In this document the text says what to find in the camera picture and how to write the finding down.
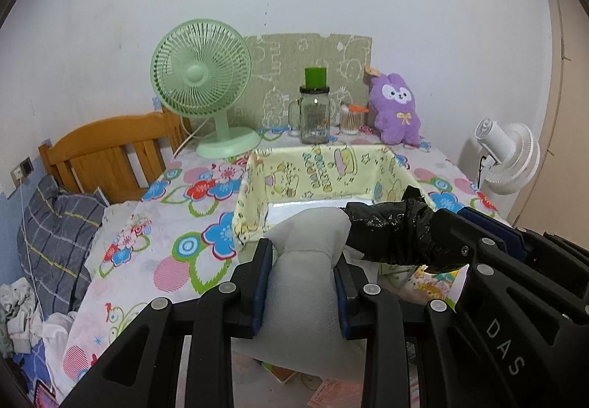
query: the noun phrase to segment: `wooden headboard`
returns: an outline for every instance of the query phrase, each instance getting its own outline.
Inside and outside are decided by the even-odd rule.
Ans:
[[[184,120],[190,131],[190,122]],[[139,200],[145,193],[139,187],[125,146],[131,144],[141,169],[151,185],[165,170],[156,140],[167,138],[172,150],[186,138],[180,117],[164,109],[143,116],[121,116],[96,121],[61,138],[52,147],[39,147],[47,174],[71,192],[102,189],[111,202]]]

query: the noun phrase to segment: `black plastic bag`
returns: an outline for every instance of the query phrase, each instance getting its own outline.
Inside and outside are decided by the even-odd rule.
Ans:
[[[434,211],[415,187],[405,189],[401,202],[349,202],[343,210],[352,223],[346,244],[362,252],[364,260],[403,266],[425,264],[430,273],[449,272],[464,264],[436,266],[438,255],[447,249],[432,239]]]

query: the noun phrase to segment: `white electric fan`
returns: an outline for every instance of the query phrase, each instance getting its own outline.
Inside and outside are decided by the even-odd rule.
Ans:
[[[230,128],[227,119],[250,74],[245,40],[234,28],[212,19],[177,26],[163,37],[151,59],[151,84],[164,106],[184,117],[214,117],[216,131],[197,147],[205,158],[235,156],[260,143],[254,130]]]
[[[540,165],[540,146],[529,127],[519,123],[501,127],[487,118],[476,127],[475,136],[495,161],[485,175],[491,191],[513,194],[532,180]]]

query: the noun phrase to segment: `black cord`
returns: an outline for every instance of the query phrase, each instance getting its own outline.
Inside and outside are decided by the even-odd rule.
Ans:
[[[482,161],[485,158],[485,156],[481,156],[481,160],[479,161],[479,179],[478,182],[476,183],[476,187],[481,190],[481,172],[482,172]]]

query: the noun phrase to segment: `plush toy eye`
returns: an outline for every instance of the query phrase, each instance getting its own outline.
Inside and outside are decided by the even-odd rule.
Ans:
[[[399,91],[403,95],[403,99],[405,99],[407,101],[413,99],[413,97],[411,97],[411,91],[408,90],[407,88],[399,88]]]
[[[394,99],[395,98],[395,89],[393,86],[385,84],[382,86],[382,95],[387,99]]]

